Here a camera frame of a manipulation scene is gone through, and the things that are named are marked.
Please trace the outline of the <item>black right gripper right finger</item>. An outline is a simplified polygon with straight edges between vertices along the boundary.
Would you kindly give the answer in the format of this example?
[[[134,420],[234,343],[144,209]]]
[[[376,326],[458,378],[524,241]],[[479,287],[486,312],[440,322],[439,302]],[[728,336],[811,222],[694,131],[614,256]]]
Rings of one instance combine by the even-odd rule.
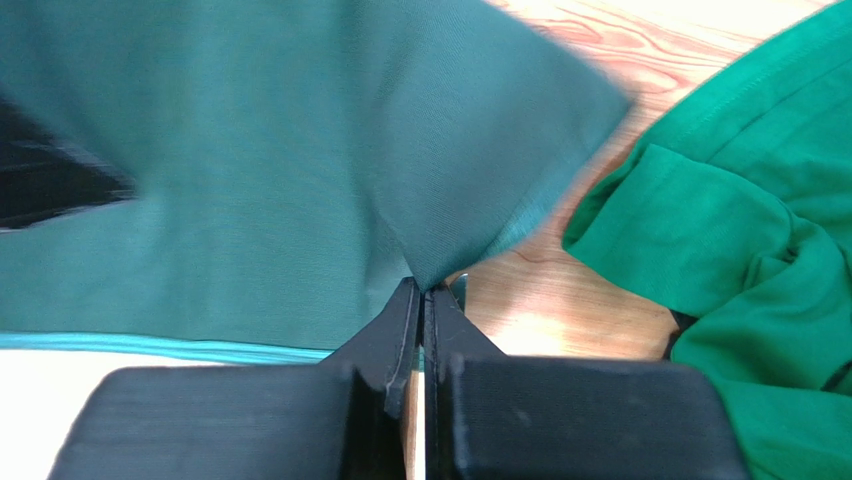
[[[510,356],[423,297],[430,479],[746,479],[722,401],[665,361]]]

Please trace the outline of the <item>dark green cloth napkin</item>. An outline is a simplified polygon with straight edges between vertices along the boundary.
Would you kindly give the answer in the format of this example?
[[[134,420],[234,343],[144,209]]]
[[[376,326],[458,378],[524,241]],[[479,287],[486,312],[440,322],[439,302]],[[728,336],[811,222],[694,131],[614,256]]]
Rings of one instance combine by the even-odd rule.
[[[1,95],[134,187],[2,235],[2,347],[254,364],[516,245],[631,105],[482,1],[5,1]]]

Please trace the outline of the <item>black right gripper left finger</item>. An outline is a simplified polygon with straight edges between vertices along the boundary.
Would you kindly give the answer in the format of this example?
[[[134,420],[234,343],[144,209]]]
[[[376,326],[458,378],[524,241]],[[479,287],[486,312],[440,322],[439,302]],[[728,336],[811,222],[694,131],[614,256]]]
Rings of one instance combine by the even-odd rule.
[[[316,365],[125,368],[89,396],[54,479],[402,479],[421,293]]]

